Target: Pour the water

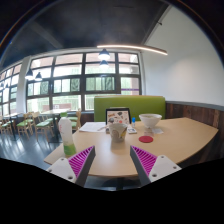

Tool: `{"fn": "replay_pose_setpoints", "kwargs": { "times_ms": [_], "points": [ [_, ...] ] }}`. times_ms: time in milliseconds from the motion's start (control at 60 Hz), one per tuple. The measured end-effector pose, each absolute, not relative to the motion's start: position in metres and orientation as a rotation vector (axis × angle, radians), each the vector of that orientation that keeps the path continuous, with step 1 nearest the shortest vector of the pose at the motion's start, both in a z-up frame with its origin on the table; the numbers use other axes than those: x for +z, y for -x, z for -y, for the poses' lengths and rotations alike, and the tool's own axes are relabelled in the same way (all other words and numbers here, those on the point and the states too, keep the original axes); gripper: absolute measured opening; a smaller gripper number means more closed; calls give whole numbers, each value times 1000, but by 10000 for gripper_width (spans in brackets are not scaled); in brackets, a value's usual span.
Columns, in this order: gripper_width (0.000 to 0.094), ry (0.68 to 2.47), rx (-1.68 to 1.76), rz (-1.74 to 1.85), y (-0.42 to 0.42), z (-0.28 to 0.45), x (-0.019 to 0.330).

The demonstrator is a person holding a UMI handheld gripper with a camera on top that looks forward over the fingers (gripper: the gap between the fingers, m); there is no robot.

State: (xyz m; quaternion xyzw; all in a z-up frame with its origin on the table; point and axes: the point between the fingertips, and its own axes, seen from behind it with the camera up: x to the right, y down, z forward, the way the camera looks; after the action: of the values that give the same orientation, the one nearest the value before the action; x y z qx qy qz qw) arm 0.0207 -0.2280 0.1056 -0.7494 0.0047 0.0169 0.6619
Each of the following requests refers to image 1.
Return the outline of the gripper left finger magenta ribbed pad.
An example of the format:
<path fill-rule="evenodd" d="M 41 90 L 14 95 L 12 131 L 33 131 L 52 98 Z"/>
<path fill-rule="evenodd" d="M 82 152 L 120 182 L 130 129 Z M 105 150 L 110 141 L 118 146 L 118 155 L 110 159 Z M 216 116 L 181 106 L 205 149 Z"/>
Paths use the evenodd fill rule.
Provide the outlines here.
<path fill-rule="evenodd" d="M 95 156 L 95 147 L 91 146 L 69 158 L 59 158 L 47 172 L 83 187 Z"/>

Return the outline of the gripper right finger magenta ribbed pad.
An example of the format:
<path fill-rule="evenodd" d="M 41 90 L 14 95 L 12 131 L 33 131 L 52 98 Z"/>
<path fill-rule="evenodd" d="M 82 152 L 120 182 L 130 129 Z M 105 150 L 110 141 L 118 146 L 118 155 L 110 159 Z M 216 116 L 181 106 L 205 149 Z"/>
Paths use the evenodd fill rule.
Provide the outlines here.
<path fill-rule="evenodd" d="M 165 155 L 155 156 L 136 146 L 130 147 L 130 156 L 142 186 L 180 170 L 180 167 Z"/>

